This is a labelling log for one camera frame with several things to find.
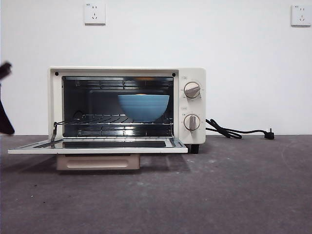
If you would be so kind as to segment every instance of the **temperature knob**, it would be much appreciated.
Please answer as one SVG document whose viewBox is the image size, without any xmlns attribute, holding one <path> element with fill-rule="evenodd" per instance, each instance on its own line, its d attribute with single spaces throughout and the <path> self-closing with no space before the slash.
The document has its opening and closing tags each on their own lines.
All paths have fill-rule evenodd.
<svg viewBox="0 0 312 234">
<path fill-rule="evenodd" d="M 187 83 L 184 87 L 184 93 L 188 98 L 195 98 L 200 93 L 200 86 L 195 82 Z"/>
<path fill-rule="evenodd" d="M 190 131 L 196 130 L 199 125 L 200 119 L 196 115 L 188 115 L 184 119 L 184 126 Z"/>
</svg>

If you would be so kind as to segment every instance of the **plug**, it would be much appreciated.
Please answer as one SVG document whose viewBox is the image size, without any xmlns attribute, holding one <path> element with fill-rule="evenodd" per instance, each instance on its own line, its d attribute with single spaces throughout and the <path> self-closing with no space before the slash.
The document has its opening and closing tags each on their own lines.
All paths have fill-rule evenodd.
<svg viewBox="0 0 312 234">
<path fill-rule="evenodd" d="M 274 133 L 272 132 L 272 128 L 270 128 L 270 132 L 265 132 L 264 133 L 264 138 L 273 140 L 274 139 Z"/>
</svg>

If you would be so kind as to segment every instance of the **open oven door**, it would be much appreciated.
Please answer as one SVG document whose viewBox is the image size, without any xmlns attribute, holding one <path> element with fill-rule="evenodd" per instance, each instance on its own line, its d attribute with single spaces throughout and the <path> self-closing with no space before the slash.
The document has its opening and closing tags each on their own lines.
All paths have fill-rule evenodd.
<svg viewBox="0 0 312 234">
<path fill-rule="evenodd" d="M 15 149 L 9 154 L 141 154 L 187 153 L 187 147 L 173 137 L 168 138 L 64 138 L 44 140 Z"/>
</svg>

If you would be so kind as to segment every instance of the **oven foot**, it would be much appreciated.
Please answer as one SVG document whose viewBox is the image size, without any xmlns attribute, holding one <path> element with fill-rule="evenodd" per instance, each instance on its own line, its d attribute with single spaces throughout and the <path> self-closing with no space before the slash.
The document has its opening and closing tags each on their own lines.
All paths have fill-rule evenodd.
<svg viewBox="0 0 312 234">
<path fill-rule="evenodd" d="M 197 155 L 199 150 L 199 145 L 191 145 L 191 154 Z"/>
</svg>

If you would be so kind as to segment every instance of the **white toaster oven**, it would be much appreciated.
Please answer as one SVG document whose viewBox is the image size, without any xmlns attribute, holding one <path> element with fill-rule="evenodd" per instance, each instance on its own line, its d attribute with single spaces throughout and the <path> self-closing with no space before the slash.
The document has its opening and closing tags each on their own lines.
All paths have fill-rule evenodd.
<svg viewBox="0 0 312 234">
<path fill-rule="evenodd" d="M 164 114 L 137 122 L 118 95 L 168 95 Z M 54 154 L 58 170 L 138 169 L 142 153 L 198 153 L 205 142 L 202 68 L 51 67 L 49 137 L 9 154 Z"/>
</svg>

